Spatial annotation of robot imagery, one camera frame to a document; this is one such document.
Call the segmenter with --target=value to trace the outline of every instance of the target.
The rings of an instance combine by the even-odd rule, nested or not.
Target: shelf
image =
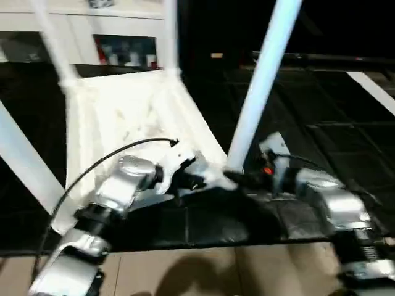
[[[100,15],[163,19],[162,0],[114,0],[115,5],[92,9],[87,0],[47,0],[50,14]],[[0,12],[32,13],[28,0],[1,0]]]

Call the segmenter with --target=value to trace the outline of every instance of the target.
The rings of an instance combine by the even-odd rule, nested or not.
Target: orange light
[[[271,168],[269,168],[268,166],[264,167],[264,172],[268,175],[272,175],[273,174],[273,170]]]

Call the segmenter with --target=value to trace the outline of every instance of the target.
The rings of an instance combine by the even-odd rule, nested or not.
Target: black floor mat
[[[136,70],[78,66],[82,76]],[[224,151],[227,152],[252,72],[184,74],[184,82]],[[65,102],[50,65],[0,64],[0,100],[56,178],[65,181]],[[376,194],[388,207],[395,193],[395,117],[340,72],[280,71],[262,116],[246,168],[254,166],[257,144],[279,131],[290,151],[308,157],[350,185]],[[0,255],[30,254],[48,214],[0,162]],[[395,234],[391,212],[376,210]],[[58,238],[52,236],[53,243]],[[325,240],[312,209],[294,200],[212,191],[135,211],[114,232],[114,250],[173,249]]]

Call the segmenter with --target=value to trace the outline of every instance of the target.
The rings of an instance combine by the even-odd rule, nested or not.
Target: white cabinet
[[[71,64],[98,65],[104,59],[107,64],[111,64],[107,52],[103,54],[98,46],[100,44],[97,44],[99,37],[107,42],[106,48],[110,47],[108,43],[116,44],[115,47],[120,47],[119,44],[129,47],[124,48],[123,52],[117,49],[117,54],[113,54],[116,59],[123,59],[120,65],[133,65],[130,59],[138,56],[142,66],[155,61],[155,65],[163,67],[165,40],[162,0],[115,0],[114,6],[103,9],[89,8],[88,0],[46,2],[50,21]],[[32,8],[27,0],[1,0],[0,32],[17,31],[40,31]],[[0,50],[0,61],[6,57],[7,53],[2,54]]]
[[[156,56],[158,66],[163,67],[164,39],[162,30],[164,20],[91,15],[70,15],[69,19],[83,64],[99,65],[101,63],[94,35],[109,35],[117,36],[121,40],[122,38],[127,40],[128,37],[131,37],[132,40],[133,37],[153,38],[153,54]]]
[[[50,20],[58,32],[58,38],[72,64],[82,64],[83,61],[75,42],[72,26],[67,15],[51,14]],[[0,32],[39,32],[40,26],[32,13],[0,13]],[[6,60],[7,53],[1,51],[0,60]]]

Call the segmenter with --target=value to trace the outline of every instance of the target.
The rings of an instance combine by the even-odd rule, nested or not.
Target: black joint
[[[206,186],[206,183],[204,182],[204,178],[202,176],[183,173],[179,176],[177,185],[179,188],[187,188],[189,190],[195,190],[195,189],[204,188]]]
[[[174,147],[174,146],[176,146],[177,144],[179,143],[179,140],[171,140],[170,141],[170,147]]]
[[[111,208],[89,204],[75,213],[76,228],[106,239],[110,228],[121,222],[122,217]]]
[[[274,153],[273,150],[271,150],[271,149],[266,152],[266,155],[267,155],[267,160],[270,163],[273,163],[275,161],[275,159],[277,158],[277,154]]]
[[[192,163],[196,161],[196,157],[192,159],[185,160],[181,165],[180,168],[176,171],[176,173],[183,173],[183,171],[188,168]]]
[[[332,243],[342,264],[389,257],[388,248],[378,234],[370,228],[337,232],[332,237]]]
[[[98,271],[96,276],[94,277],[91,287],[88,290],[88,293],[86,293],[86,296],[99,296],[100,294],[100,288],[103,284],[104,281],[104,273],[101,271]]]
[[[296,176],[301,171],[301,168],[287,168],[283,182],[281,184],[281,190],[286,193],[295,194],[296,193]]]
[[[148,186],[148,189],[153,189],[156,183],[163,182],[163,168],[159,165],[155,166],[155,178],[152,181],[152,184]]]

